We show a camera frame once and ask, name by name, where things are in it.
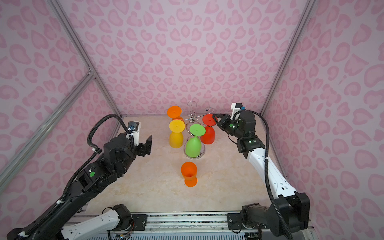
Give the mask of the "red plastic wine glass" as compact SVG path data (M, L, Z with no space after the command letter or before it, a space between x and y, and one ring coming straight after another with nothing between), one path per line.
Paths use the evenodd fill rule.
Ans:
M203 120L203 124L206 125L205 126L206 132L204 135L201 136L201 141L205 145L211 145L214 143L216 138L216 132L213 128L216 122L212 114L205 115L202 120Z

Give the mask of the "green plastic wine glass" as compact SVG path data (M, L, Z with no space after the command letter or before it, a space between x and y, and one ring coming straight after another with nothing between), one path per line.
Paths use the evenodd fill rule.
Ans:
M195 124L190 127L190 132L193 137L186 143L185 154L189 158L195 159L198 158L201 153L202 142L200 137L205 134L206 130L202 125Z

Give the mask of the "orange plastic wine glass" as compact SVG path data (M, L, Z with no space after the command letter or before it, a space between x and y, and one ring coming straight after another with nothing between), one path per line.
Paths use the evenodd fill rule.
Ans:
M197 179L198 168L192 162L186 162L181 167L181 174L185 180L187 187L194 187L198 183Z

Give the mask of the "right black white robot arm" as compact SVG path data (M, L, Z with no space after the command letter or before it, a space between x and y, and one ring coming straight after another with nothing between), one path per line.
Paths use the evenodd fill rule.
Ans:
M232 116L213 115L216 125L229 136L236 137L238 152L256 169L264 180L270 206L250 204L242 207L241 222L234 232L243 228L267 227L274 236L293 239L293 233L305 230L309 225L311 201L307 194L299 193L283 176L269 156L270 135L266 139L256 135L255 111L242 110Z

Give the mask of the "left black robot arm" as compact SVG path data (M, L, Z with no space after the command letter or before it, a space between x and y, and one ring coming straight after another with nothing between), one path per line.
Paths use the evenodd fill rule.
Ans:
M99 148L93 143L94 134L111 118L118 120L124 133ZM140 143L140 127L141 124L135 121L125 124L116 114L101 118L87 137L87 144L92 148L93 154L74 172L59 199L28 226L12 229L7 234L7 239L79 240L114 229L132 231L135 227L134 220L123 204L79 225L70 227L66 224L85 204L123 177L138 156L151 154L153 137L149 136L145 143Z

